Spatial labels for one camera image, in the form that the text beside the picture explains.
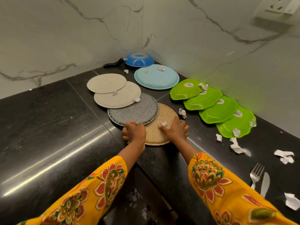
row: gray speckled plate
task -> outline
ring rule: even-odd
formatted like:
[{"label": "gray speckled plate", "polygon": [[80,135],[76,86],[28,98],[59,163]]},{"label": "gray speckled plate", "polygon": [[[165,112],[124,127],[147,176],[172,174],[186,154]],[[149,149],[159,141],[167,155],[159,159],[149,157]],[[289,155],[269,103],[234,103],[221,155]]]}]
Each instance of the gray speckled plate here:
[{"label": "gray speckled plate", "polygon": [[108,117],[116,124],[124,126],[129,121],[136,121],[136,125],[140,122],[144,125],[150,123],[158,114],[159,105],[155,98],[142,93],[141,100],[132,105],[119,108],[107,109]]}]

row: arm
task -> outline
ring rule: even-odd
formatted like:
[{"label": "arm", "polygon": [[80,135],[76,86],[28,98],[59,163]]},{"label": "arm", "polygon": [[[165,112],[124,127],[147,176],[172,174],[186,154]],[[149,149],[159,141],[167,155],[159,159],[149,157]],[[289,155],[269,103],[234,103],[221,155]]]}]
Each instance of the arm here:
[{"label": "arm", "polygon": [[125,126],[128,128],[127,138],[131,141],[129,145],[58,199],[40,217],[18,225],[96,225],[145,148],[144,125],[127,123]]},{"label": "arm", "polygon": [[170,129],[159,126],[179,149],[188,164],[191,185],[208,207],[217,224],[289,224],[270,202],[209,155],[197,152],[188,142],[188,126],[174,118]]}]

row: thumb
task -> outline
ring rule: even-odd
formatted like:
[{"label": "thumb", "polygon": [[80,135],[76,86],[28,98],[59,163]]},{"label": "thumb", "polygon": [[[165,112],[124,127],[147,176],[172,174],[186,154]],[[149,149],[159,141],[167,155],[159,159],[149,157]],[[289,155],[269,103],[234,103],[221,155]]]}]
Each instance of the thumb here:
[{"label": "thumb", "polygon": [[163,125],[158,125],[158,128],[161,130],[161,131],[163,131],[164,133],[167,133],[168,132],[168,128],[167,127],[165,127],[165,126],[163,126]]}]

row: beige plate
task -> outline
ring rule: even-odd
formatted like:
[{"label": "beige plate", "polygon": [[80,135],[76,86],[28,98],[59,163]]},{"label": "beige plate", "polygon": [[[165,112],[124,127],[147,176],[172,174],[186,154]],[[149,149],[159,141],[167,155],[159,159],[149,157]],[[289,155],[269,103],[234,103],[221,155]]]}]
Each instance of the beige plate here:
[{"label": "beige plate", "polygon": [[167,122],[167,128],[169,129],[174,120],[174,116],[178,116],[174,110],[170,107],[159,103],[159,111],[156,118],[145,125],[147,136],[146,136],[146,145],[157,146],[165,145],[170,141],[167,140],[165,134],[158,128],[158,125],[162,122]]}]

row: frying pan handle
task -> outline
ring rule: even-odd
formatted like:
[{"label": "frying pan handle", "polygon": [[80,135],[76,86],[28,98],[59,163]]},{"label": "frying pan handle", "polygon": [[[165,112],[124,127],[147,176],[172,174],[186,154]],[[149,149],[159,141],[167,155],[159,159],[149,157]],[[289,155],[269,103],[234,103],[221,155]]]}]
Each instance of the frying pan handle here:
[{"label": "frying pan handle", "polygon": [[120,58],[115,63],[108,63],[108,64],[103,65],[103,68],[117,67],[117,66],[121,65],[122,63],[124,63],[124,59]]}]

